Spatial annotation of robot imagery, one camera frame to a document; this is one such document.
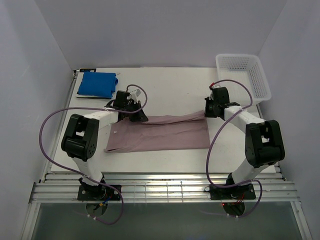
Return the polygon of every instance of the folded blue towel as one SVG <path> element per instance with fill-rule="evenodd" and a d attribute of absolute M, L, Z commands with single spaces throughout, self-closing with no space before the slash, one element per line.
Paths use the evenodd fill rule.
<path fill-rule="evenodd" d="M 117 83 L 115 73 L 86 71 L 83 74 L 78 94 L 111 99 L 112 93 L 116 91 Z"/>

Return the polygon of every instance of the mauve fabric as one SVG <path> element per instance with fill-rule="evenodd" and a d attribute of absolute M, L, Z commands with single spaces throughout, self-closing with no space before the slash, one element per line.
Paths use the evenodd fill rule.
<path fill-rule="evenodd" d="M 149 116 L 147 122 L 124 119 L 111 126 L 107 153 L 207 149 L 210 146 L 204 111 L 184 116 Z"/>

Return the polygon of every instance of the white enclosure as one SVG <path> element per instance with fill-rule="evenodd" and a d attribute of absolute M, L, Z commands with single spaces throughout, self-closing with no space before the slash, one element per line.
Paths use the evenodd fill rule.
<path fill-rule="evenodd" d="M 320 239 L 318 0 L 0 0 L 0 19 L 1 239 L 21 237 L 32 188 L 47 172 L 39 128 L 65 105 L 73 70 L 215 72 L 218 54 L 259 56 L 272 94 L 262 114 L 280 123 L 283 176 L 294 181 L 312 237 Z M 56 116 L 46 126 L 49 153 L 59 122 Z"/>

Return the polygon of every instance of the white tabletop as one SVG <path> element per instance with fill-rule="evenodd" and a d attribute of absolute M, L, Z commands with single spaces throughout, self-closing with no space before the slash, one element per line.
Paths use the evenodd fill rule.
<path fill-rule="evenodd" d="M 125 90 L 128 84 L 137 84 L 148 94 L 148 103 L 143 109 L 147 116 L 191 114 L 205 108 L 205 97 L 210 95 L 208 86 L 218 80 L 216 68 L 188 67 L 141 67 L 141 68 L 97 68 L 97 72 L 116 73 L 119 80 L 116 90 Z M 83 73 L 79 73 L 73 89 L 69 107 L 103 108 L 108 99 L 76 98 Z M 61 149 L 61 141 L 72 114 L 88 114 L 90 110 L 69 110 L 66 114 L 54 160 L 69 168 L 77 165 Z M 249 112 L 259 116 L 256 106 Z M 208 118 L 210 140 L 213 139 L 223 120 Z M 162 150 L 130 153 L 105 153 L 110 126 L 99 131 L 97 150 L 92 161 L 96 161 L 103 173 L 205 173 L 207 149 Z M 233 172 L 245 158 L 245 135 L 232 124 L 227 124 L 219 135 L 210 157 L 211 173 Z M 53 165 L 52 172 L 68 172 Z M 275 173 L 270 166 L 264 173 Z"/>

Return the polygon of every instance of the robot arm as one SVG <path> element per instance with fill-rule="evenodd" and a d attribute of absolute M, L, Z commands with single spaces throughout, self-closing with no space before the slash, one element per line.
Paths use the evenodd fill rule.
<path fill-rule="evenodd" d="M 227 121 L 242 109 L 238 103 L 230 102 L 226 87 L 218 86 L 210 89 L 212 91 L 211 95 L 205 99 L 205 116 L 207 118 L 221 118 Z M 277 121 L 267 121 L 243 110 L 233 117 L 230 123 L 245 133 L 246 158 L 238 169 L 229 174 L 226 186 L 253 180 L 262 170 L 284 159 L 285 149 Z M 243 185 L 221 189 L 219 191 L 220 196 L 217 197 L 216 195 L 215 197 L 217 198 L 215 199 L 230 199 L 230 193 L 238 192 L 239 194 L 244 194 L 245 191 L 251 188 L 251 183 Z M 254 199 L 255 195 L 251 194 L 251 196 L 247 195 L 247 197 L 247 199 Z"/>
<path fill-rule="evenodd" d="M 140 90 L 118 91 L 115 100 L 111 100 L 105 106 L 105 111 L 97 111 L 86 115 L 73 114 L 70 117 L 61 142 L 61 148 L 76 163 L 80 172 L 97 182 L 105 183 L 104 176 L 100 172 L 94 156 L 97 150 L 99 129 L 127 117 L 132 122 L 147 122 L 148 118 L 143 110 L 134 114 L 110 111 L 111 109 L 126 112 L 139 110 L 141 103 L 137 100 L 137 97 L 140 93 Z M 94 183 L 85 177 L 80 178 L 79 181 L 82 189 L 90 197 L 99 198 L 105 194 L 105 189 L 101 184 Z"/>

